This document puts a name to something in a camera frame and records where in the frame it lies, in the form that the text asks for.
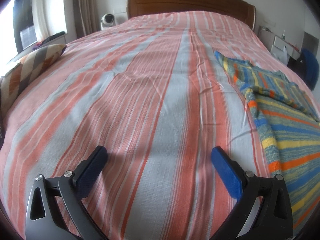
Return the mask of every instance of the white nightstand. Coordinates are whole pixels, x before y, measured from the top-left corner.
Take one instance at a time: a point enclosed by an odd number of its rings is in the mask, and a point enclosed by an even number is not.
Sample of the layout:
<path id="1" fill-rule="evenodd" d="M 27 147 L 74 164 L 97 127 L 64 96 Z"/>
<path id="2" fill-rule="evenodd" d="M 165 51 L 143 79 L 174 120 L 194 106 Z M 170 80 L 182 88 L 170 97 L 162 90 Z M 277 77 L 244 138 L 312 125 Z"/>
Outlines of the white nightstand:
<path id="1" fill-rule="evenodd" d="M 266 46 L 266 48 L 270 51 L 272 55 L 273 53 L 282 52 L 283 48 L 286 47 L 287 54 L 288 54 L 288 61 L 290 57 L 292 57 L 295 60 L 297 60 L 300 57 L 299 51 L 297 51 L 292 45 L 287 43 L 285 40 L 275 35 L 273 32 L 269 32 L 260 27 L 258 32 L 258 38 L 261 40 L 263 45 Z"/>

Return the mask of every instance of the bed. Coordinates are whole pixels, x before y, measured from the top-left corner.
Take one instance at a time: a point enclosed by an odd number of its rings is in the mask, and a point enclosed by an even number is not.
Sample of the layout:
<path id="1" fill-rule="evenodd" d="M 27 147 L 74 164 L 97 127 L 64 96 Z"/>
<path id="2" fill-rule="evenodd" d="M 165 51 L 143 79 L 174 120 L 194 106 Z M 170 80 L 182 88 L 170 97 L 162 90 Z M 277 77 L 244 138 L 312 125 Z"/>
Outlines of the bed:
<path id="1" fill-rule="evenodd" d="M 4 119 L 0 197 L 23 238 L 35 176 L 60 176 L 103 145 L 109 161 L 83 203 L 106 236 L 209 239 L 236 203 L 212 167 L 212 148 L 221 146 L 244 170 L 270 177 L 248 104 L 215 51 L 281 70 L 319 116 L 304 82 L 252 31 L 254 6 L 241 0 L 128 0 L 128 17 L 68 44 Z M 317 201 L 296 214 L 295 235 Z M 258 208 L 259 199 L 242 234 Z"/>

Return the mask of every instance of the white plastic bag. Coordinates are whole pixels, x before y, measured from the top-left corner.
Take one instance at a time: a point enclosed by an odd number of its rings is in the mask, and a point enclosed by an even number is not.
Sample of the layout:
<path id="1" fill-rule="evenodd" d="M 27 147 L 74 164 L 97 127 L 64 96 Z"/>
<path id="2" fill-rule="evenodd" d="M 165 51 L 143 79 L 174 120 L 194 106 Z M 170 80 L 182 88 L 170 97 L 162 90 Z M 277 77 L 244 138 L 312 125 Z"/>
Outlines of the white plastic bag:
<path id="1" fill-rule="evenodd" d="M 283 47 L 283 50 L 279 50 L 279 52 L 274 52 L 273 56 L 281 61 L 283 64 L 287 65 L 288 64 L 288 53 L 287 53 L 287 48 L 286 46 Z"/>

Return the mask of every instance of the headboard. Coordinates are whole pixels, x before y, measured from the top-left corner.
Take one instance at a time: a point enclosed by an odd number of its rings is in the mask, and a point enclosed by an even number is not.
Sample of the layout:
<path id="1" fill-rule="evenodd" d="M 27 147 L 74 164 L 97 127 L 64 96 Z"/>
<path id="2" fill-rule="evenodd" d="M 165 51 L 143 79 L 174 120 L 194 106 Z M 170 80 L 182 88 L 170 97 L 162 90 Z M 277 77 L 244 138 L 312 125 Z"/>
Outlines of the headboard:
<path id="1" fill-rule="evenodd" d="M 128 18 L 157 13 L 209 11 L 229 15 L 254 29 L 255 6 L 242 0 L 128 0 Z"/>

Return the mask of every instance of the diamond pattern pillow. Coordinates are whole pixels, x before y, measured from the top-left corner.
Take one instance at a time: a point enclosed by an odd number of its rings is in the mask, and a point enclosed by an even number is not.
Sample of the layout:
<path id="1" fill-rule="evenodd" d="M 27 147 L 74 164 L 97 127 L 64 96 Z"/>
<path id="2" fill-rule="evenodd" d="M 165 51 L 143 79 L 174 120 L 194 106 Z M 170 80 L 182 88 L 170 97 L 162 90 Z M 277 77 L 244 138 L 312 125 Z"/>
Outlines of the diamond pattern pillow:
<path id="1" fill-rule="evenodd" d="M 49 45 L 22 57 L 12 70 L 0 80 L 1 115 L 8 110 L 23 90 L 49 68 L 66 49 L 65 44 Z"/>

